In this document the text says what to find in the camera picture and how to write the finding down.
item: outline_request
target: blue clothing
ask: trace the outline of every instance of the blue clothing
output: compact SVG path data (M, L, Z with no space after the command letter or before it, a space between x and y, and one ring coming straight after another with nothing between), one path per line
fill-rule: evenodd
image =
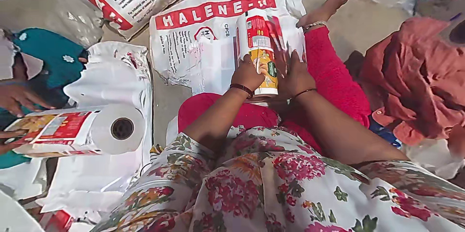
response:
M376 122L373 117L370 115L370 127L368 128L376 135L382 137L384 140L389 142L391 145L395 146L396 148L400 148L402 146L402 142L396 138L394 133L390 131L388 128L385 128L380 123Z

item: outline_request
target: floral dress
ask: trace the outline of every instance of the floral dress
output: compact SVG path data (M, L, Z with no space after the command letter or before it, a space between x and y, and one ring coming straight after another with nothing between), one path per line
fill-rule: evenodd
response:
M92 230L461 231L465 190L408 161L356 170L282 127L231 128L224 154L180 133Z

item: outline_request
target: foot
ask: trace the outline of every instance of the foot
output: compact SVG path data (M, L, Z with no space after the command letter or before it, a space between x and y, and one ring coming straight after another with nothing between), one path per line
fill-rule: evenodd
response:
M348 0L326 0L321 7L304 15L299 22L297 22L297 27L304 27L317 21L328 21L342 5L347 3L347 1Z

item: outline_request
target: hand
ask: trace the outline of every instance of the hand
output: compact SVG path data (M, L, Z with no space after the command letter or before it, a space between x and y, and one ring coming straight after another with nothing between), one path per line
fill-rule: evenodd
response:
M244 60L239 61L239 68L234 72L231 84L240 84L251 91L255 91L264 81L266 64L260 63L260 74L252 63L250 55L244 56Z
M465 158L465 129L460 124L450 130L447 146L451 156Z
M17 131L0 131L0 139L9 139L15 138L27 133L27 130L17 130ZM0 143L0 155L7 153L8 151L20 147L21 144L6 144L4 145L3 142Z
M0 85L0 93L0 107L17 117L24 116L20 105L36 112L42 110L36 108L34 104L39 104L47 109L54 109L54 107L39 98L32 90L21 84L11 82L8 85Z
M307 71L307 62L300 62L299 54L293 51L288 62L287 75L278 78L279 91L285 91L289 98L302 91L316 88L315 80Z

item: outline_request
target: bangle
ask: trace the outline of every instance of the bangle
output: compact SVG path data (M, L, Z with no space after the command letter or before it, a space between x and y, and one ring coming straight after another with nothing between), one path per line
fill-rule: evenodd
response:
M302 29L304 30L304 33L306 33L311 27L315 27L315 26L318 26L318 25L322 25L322 26L328 27L328 26L326 25L326 22L324 22L324 21L317 21L317 22L315 22L315 23L312 23L312 24L309 24L309 25L306 25L306 26L302 27Z
M240 89L240 90L243 90L247 93L249 93L249 96L247 98L252 98L253 97L253 91L251 91L249 88L247 88L246 86L242 86L241 84L231 84L229 86L229 89L231 88L236 88L236 89Z
M299 94L295 95L293 98L291 98L291 100L294 100L294 99L297 98L300 94L304 94L305 92L311 92L311 91L317 91L317 89L309 89L309 90L306 90L306 91L302 91L302 92L300 92Z

